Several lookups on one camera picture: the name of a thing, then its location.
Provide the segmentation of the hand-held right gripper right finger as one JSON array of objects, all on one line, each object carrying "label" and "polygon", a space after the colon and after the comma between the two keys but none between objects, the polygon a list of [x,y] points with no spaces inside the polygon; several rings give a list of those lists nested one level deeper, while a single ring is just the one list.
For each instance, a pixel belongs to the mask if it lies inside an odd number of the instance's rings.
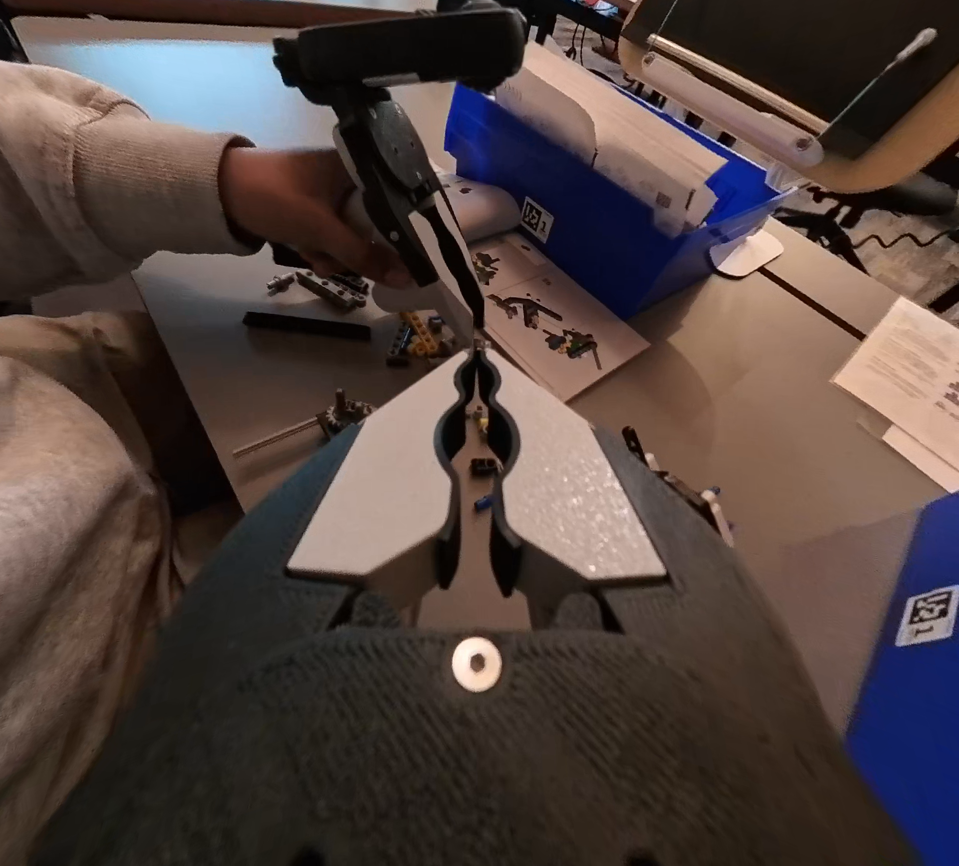
[{"label": "hand-held right gripper right finger", "polygon": [[484,348],[478,393],[499,463],[488,548],[499,591],[555,608],[574,593],[665,583],[665,563],[592,426]]}]

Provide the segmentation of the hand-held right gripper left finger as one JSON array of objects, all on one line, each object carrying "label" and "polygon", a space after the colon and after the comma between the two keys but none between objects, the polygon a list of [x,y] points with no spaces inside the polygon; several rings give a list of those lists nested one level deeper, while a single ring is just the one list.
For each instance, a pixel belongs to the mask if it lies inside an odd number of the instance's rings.
[{"label": "hand-held right gripper left finger", "polygon": [[475,351],[460,351],[366,417],[286,562],[289,576],[377,593],[398,608],[449,587],[461,551],[451,461],[474,378]]}]

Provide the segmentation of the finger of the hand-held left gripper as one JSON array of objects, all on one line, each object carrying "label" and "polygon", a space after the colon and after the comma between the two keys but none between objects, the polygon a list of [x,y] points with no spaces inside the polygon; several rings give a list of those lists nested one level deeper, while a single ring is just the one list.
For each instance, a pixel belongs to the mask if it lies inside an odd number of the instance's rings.
[{"label": "finger of the hand-held left gripper", "polygon": [[442,260],[437,255],[437,244],[433,230],[423,213],[409,215],[409,229],[415,234],[425,258],[430,267],[433,278],[428,284],[421,284],[423,288],[423,303],[437,312],[451,329],[456,340],[463,347],[470,347],[473,336],[467,329],[468,320],[461,300],[449,291],[443,279],[449,279],[449,274],[443,268]]},{"label": "finger of the hand-held left gripper", "polygon": [[437,244],[437,255],[443,262],[449,279],[443,279],[449,291],[456,295],[467,313],[471,334],[485,327],[485,299],[475,275],[473,260],[464,244],[458,222],[446,194],[432,194],[428,222]]}]

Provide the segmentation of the yellow blue lego gear assembly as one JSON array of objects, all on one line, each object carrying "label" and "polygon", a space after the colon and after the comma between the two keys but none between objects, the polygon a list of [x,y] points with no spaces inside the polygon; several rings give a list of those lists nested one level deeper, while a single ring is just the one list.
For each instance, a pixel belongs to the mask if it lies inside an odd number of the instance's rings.
[{"label": "yellow blue lego gear assembly", "polygon": [[345,427],[359,424],[376,410],[376,404],[350,399],[345,395],[345,390],[335,389],[334,400],[325,409],[321,409],[318,413],[296,421],[291,426],[272,431],[255,441],[235,447],[231,451],[231,455],[234,459],[238,459],[312,430],[318,430],[322,438],[329,440],[339,434]]}]

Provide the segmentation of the person's left forearm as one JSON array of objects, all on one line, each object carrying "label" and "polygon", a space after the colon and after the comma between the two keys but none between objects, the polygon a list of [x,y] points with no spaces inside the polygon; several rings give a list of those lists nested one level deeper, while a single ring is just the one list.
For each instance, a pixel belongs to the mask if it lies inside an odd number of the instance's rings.
[{"label": "person's left forearm", "polygon": [[109,281],[155,251],[237,254],[220,198],[234,133],[152,120],[63,68],[1,63],[1,299]]}]

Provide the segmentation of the yellow long lego beam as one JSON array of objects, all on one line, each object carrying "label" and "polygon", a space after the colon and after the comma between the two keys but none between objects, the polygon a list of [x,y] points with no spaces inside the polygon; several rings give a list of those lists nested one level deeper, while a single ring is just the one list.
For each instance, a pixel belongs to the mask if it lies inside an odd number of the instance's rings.
[{"label": "yellow long lego beam", "polygon": [[457,340],[446,321],[435,312],[400,312],[402,323],[401,355],[440,359],[451,355]]}]

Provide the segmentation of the open lego instruction booklet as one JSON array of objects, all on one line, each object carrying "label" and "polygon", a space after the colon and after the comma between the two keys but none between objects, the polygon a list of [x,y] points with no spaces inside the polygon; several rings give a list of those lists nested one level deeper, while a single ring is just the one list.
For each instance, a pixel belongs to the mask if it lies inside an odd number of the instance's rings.
[{"label": "open lego instruction booklet", "polygon": [[569,400],[648,348],[519,229],[501,188],[437,171],[473,258],[485,336],[530,378]]}]

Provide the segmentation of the dark grey lego beam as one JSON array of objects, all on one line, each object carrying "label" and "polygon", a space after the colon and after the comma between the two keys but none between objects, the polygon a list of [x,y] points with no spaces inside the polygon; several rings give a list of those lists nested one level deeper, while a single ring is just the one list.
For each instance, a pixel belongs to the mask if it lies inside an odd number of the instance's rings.
[{"label": "dark grey lego beam", "polygon": [[366,296],[331,278],[315,277],[311,272],[294,271],[294,281],[312,296],[318,296],[328,305],[349,312],[366,306]]}]

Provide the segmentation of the black white lego assembly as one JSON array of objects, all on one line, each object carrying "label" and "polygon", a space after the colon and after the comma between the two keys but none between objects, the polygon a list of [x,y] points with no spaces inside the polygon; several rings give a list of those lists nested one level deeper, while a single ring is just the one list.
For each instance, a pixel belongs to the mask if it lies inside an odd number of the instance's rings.
[{"label": "black white lego assembly", "polygon": [[631,426],[620,430],[628,452],[635,456],[647,469],[656,475],[666,486],[678,493],[701,518],[713,527],[728,548],[734,546],[732,527],[721,510],[718,487],[693,489],[671,471],[659,466],[652,452],[645,452],[637,431]]}]

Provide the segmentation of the black long lego beam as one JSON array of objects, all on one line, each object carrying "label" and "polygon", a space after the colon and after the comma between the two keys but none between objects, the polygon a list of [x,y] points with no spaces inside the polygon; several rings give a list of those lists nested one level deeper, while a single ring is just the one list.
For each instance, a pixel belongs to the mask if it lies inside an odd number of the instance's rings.
[{"label": "black long lego beam", "polygon": [[246,310],[241,321],[251,329],[296,331],[349,341],[369,343],[371,340],[371,331],[367,324],[348,320]]}]

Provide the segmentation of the person's left hand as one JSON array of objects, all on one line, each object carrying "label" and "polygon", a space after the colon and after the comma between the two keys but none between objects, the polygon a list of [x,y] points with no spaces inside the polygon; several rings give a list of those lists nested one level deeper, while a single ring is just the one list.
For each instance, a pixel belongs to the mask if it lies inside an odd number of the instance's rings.
[{"label": "person's left hand", "polygon": [[221,210],[234,236],[293,248],[317,275],[343,269],[405,288],[400,257],[341,217],[353,182],[335,150],[227,147],[220,158]]}]

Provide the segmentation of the blue plastic bin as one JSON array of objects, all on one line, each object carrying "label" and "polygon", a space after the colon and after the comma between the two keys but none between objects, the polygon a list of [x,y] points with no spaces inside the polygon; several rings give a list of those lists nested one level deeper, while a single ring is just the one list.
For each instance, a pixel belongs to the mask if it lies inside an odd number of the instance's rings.
[{"label": "blue plastic bin", "polygon": [[845,735],[923,864],[957,863],[957,493],[920,510]]},{"label": "blue plastic bin", "polygon": [[630,92],[617,90],[616,104],[644,109],[721,158],[707,181],[717,199],[701,226],[665,236],[651,206],[461,84],[453,87],[444,149],[460,175],[505,189],[520,208],[520,234],[626,320],[707,278],[708,250],[762,226],[790,191],[774,191],[759,164]]}]

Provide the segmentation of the white paper packaging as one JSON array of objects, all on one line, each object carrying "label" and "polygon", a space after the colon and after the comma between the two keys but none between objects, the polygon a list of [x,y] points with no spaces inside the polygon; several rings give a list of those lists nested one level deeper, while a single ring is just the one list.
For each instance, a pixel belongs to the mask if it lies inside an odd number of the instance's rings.
[{"label": "white paper packaging", "polygon": [[547,54],[494,91],[496,104],[652,210],[666,236],[699,227],[725,158],[614,84]]}]

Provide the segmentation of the black office chair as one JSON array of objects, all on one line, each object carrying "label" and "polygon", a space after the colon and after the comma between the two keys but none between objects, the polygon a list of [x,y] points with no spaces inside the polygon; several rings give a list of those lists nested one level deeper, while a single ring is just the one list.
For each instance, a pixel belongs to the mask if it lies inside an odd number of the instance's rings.
[{"label": "black office chair", "polygon": [[957,324],[957,171],[850,195],[804,185],[773,219]]}]

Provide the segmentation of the tablet stand with dark screen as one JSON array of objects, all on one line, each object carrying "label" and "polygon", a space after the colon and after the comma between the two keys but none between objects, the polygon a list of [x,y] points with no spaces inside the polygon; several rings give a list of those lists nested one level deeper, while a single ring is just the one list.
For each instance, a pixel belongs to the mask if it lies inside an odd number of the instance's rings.
[{"label": "tablet stand with dark screen", "polygon": [[637,0],[626,73],[767,158],[774,185],[957,234],[957,0]]}]

